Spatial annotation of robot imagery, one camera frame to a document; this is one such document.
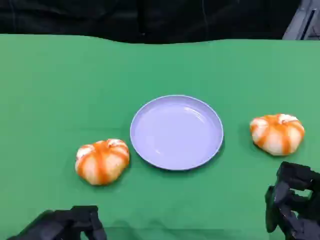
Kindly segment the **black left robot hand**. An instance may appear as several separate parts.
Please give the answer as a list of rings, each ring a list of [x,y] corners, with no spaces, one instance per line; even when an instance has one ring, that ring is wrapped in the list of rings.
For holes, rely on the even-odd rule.
[[[96,205],[78,205],[68,210],[46,210],[10,240],[106,240],[107,234]]]

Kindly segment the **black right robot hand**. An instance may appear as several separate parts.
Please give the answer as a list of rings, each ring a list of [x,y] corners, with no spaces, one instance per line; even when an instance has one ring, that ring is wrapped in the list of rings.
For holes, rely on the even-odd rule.
[[[309,166],[283,161],[265,193],[265,227],[281,229],[286,240],[320,238],[320,174]]]

